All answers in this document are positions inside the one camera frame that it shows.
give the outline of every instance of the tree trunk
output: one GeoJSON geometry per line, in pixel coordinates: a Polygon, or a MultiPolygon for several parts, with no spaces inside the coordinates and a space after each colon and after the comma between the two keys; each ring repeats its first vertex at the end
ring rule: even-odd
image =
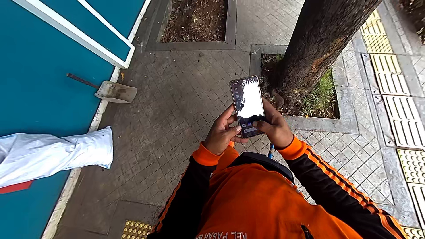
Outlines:
{"type": "Polygon", "coordinates": [[[381,0],[306,0],[269,82],[285,105],[308,94],[381,0]]]}

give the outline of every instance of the white bag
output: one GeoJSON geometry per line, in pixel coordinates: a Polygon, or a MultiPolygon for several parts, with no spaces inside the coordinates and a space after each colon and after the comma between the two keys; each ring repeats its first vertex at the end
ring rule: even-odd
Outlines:
{"type": "Polygon", "coordinates": [[[110,126],[62,138],[50,134],[3,136],[0,137],[0,188],[88,165],[110,169],[112,158],[110,126]]]}

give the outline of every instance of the blue stick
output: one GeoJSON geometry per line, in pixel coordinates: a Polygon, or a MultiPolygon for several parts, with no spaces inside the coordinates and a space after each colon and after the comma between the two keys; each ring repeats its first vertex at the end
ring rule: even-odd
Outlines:
{"type": "Polygon", "coordinates": [[[272,151],[273,151],[274,148],[275,148],[274,145],[272,143],[270,143],[270,150],[269,150],[269,155],[268,155],[269,159],[273,158],[273,152],[272,151]]]}

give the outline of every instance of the yellow tactile paving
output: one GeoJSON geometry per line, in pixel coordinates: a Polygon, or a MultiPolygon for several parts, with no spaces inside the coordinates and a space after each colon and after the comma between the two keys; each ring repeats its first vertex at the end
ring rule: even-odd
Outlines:
{"type": "Polygon", "coordinates": [[[397,150],[407,182],[425,184],[425,152],[397,150]]]}
{"type": "Polygon", "coordinates": [[[386,35],[381,18],[376,10],[372,12],[360,30],[363,35],[386,35]]]}
{"type": "Polygon", "coordinates": [[[371,60],[376,73],[402,73],[396,55],[371,54],[371,60]]]}
{"type": "Polygon", "coordinates": [[[126,221],[121,239],[146,239],[152,231],[152,226],[139,221],[126,221]]]}
{"type": "Polygon", "coordinates": [[[382,94],[410,95],[406,80],[402,74],[376,73],[376,77],[382,94]]]}
{"type": "Polygon", "coordinates": [[[425,130],[412,97],[382,95],[396,145],[425,148],[425,130]]]}
{"type": "Polygon", "coordinates": [[[408,182],[407,186],[413,198],[413,205],[418,215],[419,224],[422,229],[425,229],[425,185],[408,182]]]}
{"type": "Polygon", "coordinates": [[[368,53],[392,54],[390,42],[386,35],[364,34],[363,39],[368,53]]]}
{"type": "Polygon", "coordinates": [[[425,239],[422,229],[401,227],[408,239],[425,239]]]}

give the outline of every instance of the black stripe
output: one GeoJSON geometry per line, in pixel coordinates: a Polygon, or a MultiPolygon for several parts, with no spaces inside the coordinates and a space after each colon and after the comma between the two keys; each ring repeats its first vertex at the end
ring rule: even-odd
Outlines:
{"type": "Polygon", "coordinates": [[[391,220],[390,216],[384,215],[385,219],[387,219],[388,225],[396,231],[397,235],[399,235],[401,238],[405,238],[403,233],[400,231],[400,229],[394,224],[393,220],[391,220]]]}
{"type": "MultiPolygon", "coordinates": [[[[162,215],[164,214],[165,209],[167,208],[167,205],[168,205],[169,203],[171,203],[171,202],[170,202],[170,198],[171,198],[171,196],[173,195],[173,193],[174,193],[174,191],[176,190],[176,188],[177,188],[177,187],[175,187],[175,188],[174,188],[174,190],[171,192],[171,195],[168,197],[167,201],[165,202],[165,206],[164,206],[164,208],[162,209],[161,213],[159,214],[159,216],[158,216],[158,220],[159,220],[159,219],[162,217],[162,215]]],[[[154,228],[154,231],[155,231],[155,232],[158,232],[157,230],[158,230],[158,226],[159,226],[159,224],[161,224],[161,221],[158,221],[158,223],[156,224],[156,226],[155,226],[155,228],[154,228]]]]}
{"type": "Polygon", "coordinates": [[[367,199],[362,195],[362,194],[358,194],[355,190],[354,190],[354,188],[351,186],[351,185],[349,185],[348,184],[348,182],[346,182],[343,178],[341,178],[340,176],[338,176],[337,174],[336,174],[336,172],[335,171],[333,171],[332,169],[330,169],[326,164],[324,164],[323,162],[322,162],[322,160],[320,160],[320,158],[319,157],[317,157],[317,155],[315,154],[315,153],[313,153],[313,151],[311,150],[311,149],[309,149],[309,148],[307,148],[307,151],[308,152],[310,152],[311,154],[312,154],[312,156],[313,157],[315,157],[318,161],[319,161],[319,163],[321,164],[321,165],[323,165],[325,168],[326,168],[326,170],[327,171],[329,171],[329,172],[331,172],[332,173],[332,175],[333,176],[335,176],[336,178],[338,178],[341,182],[343,182],[344,183],[344,185],[346,186],[346,187],[348,187],[348,188],[350,188],[352,191],[353,191],[353,193],[355,193],[356,195],[358,195],[360,198],[362,198],[362,202],[365,202],[367,205],[369,205],[369,206],[372,206],[372,208],[373,208],[373,210],[375,211],[375,213],[379,213],[379,209],[377,208],[377,207],[375,207],[375,205],[373,205],[373,204],[369,204],[368,203],[368,201],[367,201],[367,199]]]}

